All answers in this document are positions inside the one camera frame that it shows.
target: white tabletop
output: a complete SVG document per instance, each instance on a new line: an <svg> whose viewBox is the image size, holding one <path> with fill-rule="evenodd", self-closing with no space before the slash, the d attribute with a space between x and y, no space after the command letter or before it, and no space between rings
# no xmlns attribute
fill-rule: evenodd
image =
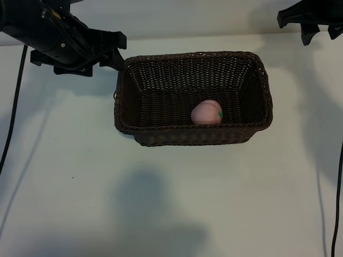
<svg viewBox="0 0 343 257"><path fill-rule="evenodd" d="M330 255L343 139L343 37L129 41L124 58L260 55L274 121L239 145L142 147L114 127L117 72L25 66L0 176L0 256ZM0 151L22 47L0 47ZM343 255L340 227L337 256Z"/></svg>

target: small screw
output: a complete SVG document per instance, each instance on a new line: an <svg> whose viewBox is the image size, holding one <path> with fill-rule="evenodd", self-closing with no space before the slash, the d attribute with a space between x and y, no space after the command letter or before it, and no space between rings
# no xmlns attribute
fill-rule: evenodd
<svg viewBox="0 0 343 257"><path fill-rule="evenodd" d="M47 9L43 9L42 10L42 13L41 13L41 17L44 19L45 18L45 15L47 14L48 10Z"/></svg>

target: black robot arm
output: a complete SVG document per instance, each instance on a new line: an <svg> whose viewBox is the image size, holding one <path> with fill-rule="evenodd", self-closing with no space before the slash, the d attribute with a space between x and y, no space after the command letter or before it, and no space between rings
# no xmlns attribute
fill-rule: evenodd
<svg viewBox="0 0 343 257"><path fill-rule="evenodd" d="M31 62L54 67L56 74L91 77L93 65L124 69L118 48L121 32L90 29L70 13L80 0L0 0L0 31L36 49Z"/></svg>
<svg viewBox="0 0 343 257"><path fill-rule="evenodd" d="M318 25L328 25L331 39L343 33L343 0L302 0L279 12L280 28L288 23L301 25L301 38L307 46L319 32Z"/></svg>

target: basket rim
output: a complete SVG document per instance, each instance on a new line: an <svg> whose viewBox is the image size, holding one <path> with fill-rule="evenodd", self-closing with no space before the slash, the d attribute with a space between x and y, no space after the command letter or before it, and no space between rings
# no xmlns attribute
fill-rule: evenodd
<svg viewBox="0 0 343 257"><path fill-rule="evenodd" d="M252 58L253 62L255 62L260 72L258 72L258 79L261 81L261 86L264 91L263 93L263 101L264 101L264 117L260 122L256 123L221 123L221 124L213 124L213 125L168 125L168 126L130 126L123 122L121 118L121 107L118 101L120 98L120 84L125 77L125 74L130 71L132 68L131 64L134 62L151 62L152 59L156 61L170 61L170 60L180 60L180 59L187 59L187 58L196 58L196 57L248 57ZM214 52L188 52L185 54L166 54L166 55L150 55L150 56L136 56L130 57L125 60L125 70L119 72L118 80L117 80L117 90L114 93L115 99L115 126L116 128L124 134L155 134L155 133L165 133L165 132L223 132L223 131L261 131L268 128L273 119L273 103L269 89L268 83L268 75L265 71L264 65L260 60L259 56L247 51L214 51Z"/></svg>

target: brown wicker basket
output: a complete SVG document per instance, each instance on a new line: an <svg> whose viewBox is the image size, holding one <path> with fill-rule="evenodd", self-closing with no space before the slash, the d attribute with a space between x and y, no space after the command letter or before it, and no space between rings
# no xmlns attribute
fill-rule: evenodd
<svg viewBox="0 0 343 257"><path fill-rule="evenodd" d="M223 120L194 125L193 108L212 99ZM260 58L250 52L138 56L125 61L115 94L115 126L143 146L223 145L270 126L272 98Z"/></svg>

